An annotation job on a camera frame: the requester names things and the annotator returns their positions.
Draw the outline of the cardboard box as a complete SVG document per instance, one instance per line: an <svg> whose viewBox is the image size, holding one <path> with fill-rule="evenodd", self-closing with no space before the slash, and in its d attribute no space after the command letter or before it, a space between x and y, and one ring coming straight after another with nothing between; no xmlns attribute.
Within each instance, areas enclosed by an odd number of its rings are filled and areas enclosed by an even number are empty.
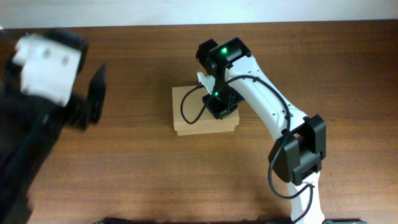
<svg viewBox="0 0 398 224"><path fill-rule="evenodd" d="M239 125L238 110L231 113L224 119L215 119L213 115L205 109L200 119L195 124L188 124L181 115L180 105L183 97L195 86L180 86L172 88L174 130L178 136L188 136L195 134L210 134L232 132ZM195 90L189 94L183 104L183 112L189 121L193 121L204 103L202 97L207 94L204 88Z"/></svg>

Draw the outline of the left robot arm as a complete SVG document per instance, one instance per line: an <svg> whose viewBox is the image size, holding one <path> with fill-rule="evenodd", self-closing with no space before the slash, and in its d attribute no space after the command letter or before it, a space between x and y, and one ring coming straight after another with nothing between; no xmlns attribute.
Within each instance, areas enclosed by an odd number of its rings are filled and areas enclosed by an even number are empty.
<svg viewBox="0 0 398 224"><path fill-rule="evenodd" d="M86 130L101 119L106 66L90 81L87 97L73 92L88 41L50 29L18 38L1 85L1 222L27 223L28 191L65 126Z"/></svg>

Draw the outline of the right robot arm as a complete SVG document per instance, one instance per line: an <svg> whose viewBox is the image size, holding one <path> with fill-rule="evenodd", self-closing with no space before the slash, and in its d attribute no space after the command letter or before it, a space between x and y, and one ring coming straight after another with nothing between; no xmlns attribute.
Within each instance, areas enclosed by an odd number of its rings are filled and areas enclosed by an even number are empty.
<svg viewBox="0 0 398 224"><path fill-rule="evenodd" d="M294 106L266 77L255 56L239 39L223 44L213 39L198 46L196 58L205 69L197 74L208 94L204 109L223 119L245 101L261 118L274 140L267 178L272 192L291 202L291 223L323 223L318 181L326 157L326 123Z"/></svg>

